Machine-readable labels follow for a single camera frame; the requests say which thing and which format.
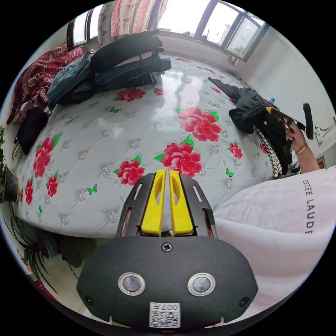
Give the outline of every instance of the bed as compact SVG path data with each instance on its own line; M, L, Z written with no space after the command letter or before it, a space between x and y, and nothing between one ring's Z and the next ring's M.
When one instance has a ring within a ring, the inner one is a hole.
M208 77L243 84L224 70L170 58L156 86L56 107L30 154L11 163L22 189L17 216L51 232L111 238L135 181L157 169L195 178L213 209L272 179L257 133L234 126L233 103ZM170 228L168 204L166 197L163 230Z

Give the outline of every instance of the power outlet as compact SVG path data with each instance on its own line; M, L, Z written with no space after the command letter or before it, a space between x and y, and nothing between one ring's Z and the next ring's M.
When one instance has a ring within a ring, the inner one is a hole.
M319 144L323 141L322 135L320 133L316 134L316 139Z
M322 135L321 135L321 131L318 128L316 128L315 124L313 124L313 128L314 128L314 134L316 136L317 142L320 144L323 140Z

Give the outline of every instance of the window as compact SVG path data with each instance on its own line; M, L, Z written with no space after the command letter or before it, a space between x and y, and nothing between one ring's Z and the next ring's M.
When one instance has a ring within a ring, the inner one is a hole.
M159 30L194 36L207 0L168 0L166 10L159 21Z
M93 42L98 36L98 19L103 5L99 5L77 16L68 25L68 50Z
M207 41L221 46L237 16L236 10L218 3L205 26L203 36L207 37Z
M168 0L159 22L166 34L184 34L246 62L269 25L252 13L221 0Z
M69 23L68 50L98 39L98 19L102 7L88 10ZM244 62L268 27L265 21L252 13L222 0L168 0L158 24L162 34L183 34Z

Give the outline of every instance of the hand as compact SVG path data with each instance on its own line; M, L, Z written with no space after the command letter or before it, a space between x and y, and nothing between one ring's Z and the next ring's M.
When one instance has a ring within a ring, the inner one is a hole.
M293 141L291 149L295 153L297 153L307 144L303 132L297 127L294 122L291 123L290 128L286 127L286 139Z

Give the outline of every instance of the dark red blanket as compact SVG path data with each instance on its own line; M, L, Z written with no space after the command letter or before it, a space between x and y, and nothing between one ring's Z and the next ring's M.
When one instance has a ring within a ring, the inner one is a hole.
M18 78L14 88L12 112L7 120L11 123L20 113L23 103L34 98L34 105L44 109L47 106L47 92L54 77L69 63L83 56L84 48L68 51L66 43L50 50L26 68Z

